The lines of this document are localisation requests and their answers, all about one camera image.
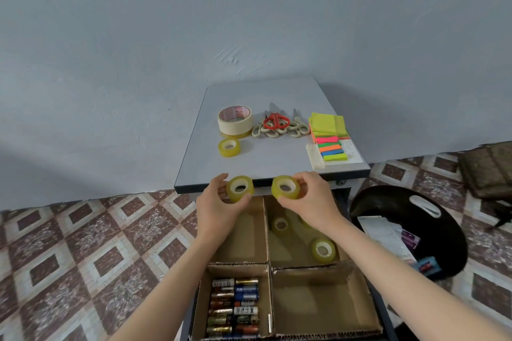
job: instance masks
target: person's right hand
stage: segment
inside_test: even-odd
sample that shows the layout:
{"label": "person's right hand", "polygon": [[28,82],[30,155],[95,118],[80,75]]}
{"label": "person's right hand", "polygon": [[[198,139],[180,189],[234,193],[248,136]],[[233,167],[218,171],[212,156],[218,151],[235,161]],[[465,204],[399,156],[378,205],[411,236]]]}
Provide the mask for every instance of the person's right hand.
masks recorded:
{"label": "person's right hand", "polygon": [[297,200],[280,196],[282,207],[291,209],[310,226],[328,235],[329,227],[342,215],[334,202],[329,183],[316,172],[304,171],[292,176],[301,186]]}

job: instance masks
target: wall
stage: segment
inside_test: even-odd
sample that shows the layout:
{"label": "wall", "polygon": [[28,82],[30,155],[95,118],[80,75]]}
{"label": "wall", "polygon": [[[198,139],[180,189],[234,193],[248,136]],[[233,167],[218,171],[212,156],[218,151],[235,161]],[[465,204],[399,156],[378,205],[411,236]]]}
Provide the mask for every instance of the wall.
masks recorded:
{"label": "wall", "polygon": [[368,161],[512,139],[512,0],[0,5],[0,209],[172,187],[213,83],[313,74]]}

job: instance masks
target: pink sticky tab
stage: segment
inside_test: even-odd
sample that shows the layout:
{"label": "pink sticky tab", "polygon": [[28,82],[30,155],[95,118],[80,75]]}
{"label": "pink sticky tab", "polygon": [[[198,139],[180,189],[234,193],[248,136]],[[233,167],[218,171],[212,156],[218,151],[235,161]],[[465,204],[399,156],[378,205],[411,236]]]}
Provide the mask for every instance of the pink sticky tab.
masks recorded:
{"label": "pink sticky tab", "polygon": [[324,137],[317,137],[317,143],[332,143],[332,142],[337,142],[338,141],[338,137],[337,136],[330,136],[328,138],[324,138]]}

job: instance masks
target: person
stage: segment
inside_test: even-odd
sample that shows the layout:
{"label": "person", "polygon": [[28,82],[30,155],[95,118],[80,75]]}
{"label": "person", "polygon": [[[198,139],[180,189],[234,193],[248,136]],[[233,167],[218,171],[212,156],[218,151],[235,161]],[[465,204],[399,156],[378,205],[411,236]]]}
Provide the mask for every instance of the person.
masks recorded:
{"label": "person", "polygon": [[[234,204],[222,201],[227,176],[212,179],[197,198],[196,239],[111,341],[174,339],[210,258],[250,202],[249,194]],[[300,197],[279,197],[278,202],[342,247],[420,340],[512,339],[500,325],[413,270],[346,220],[329,184],[317,173],[298,173],[294,178],[301,185]]]}

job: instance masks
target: floral tile pattern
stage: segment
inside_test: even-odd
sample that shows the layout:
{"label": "floral tile pattern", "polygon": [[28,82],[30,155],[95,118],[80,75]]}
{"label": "floral tile pattern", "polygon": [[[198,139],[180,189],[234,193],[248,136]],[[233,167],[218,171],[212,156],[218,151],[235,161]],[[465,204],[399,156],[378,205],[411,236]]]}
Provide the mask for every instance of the floral tile pattern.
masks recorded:
{"label": "floral tile pattern", "polygon": [[[491,228],[493,204],[470,195],[457,162],[443,153],[375,163],[359,191],[403,186],[443,205],[469,260],[437,284],[512,330],[512,224]],[[195,202],[173,189],[13,210],[0,221],[0,340],[108,339],[197,235]]]}

